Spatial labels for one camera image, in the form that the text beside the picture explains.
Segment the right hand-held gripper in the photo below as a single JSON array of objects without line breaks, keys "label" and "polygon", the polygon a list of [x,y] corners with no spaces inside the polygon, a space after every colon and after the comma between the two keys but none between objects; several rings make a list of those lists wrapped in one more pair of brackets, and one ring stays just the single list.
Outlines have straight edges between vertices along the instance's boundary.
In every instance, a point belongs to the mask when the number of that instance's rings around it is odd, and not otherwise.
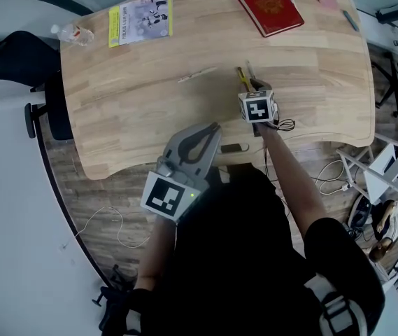
[{"label": "right hand-held gripper", "polygon": [[272,87],[256,78],[249,81],[253,91],[238,94],[242,118],[247,123],[273,123],[278,119],[278,105]]}]

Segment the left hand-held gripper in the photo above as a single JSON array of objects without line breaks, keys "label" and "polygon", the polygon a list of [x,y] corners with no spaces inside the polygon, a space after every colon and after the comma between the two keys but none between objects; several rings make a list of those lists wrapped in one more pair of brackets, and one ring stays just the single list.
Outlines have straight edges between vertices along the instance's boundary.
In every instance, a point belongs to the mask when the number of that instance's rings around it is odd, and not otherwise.
[{"label": "left hand-held gripper", "polygon": [[220,139],[216,122],[196,124],[174,134],[158,157],[156,170],[148,173],[141,207],[179,221],[208,190],[206,176]]}]

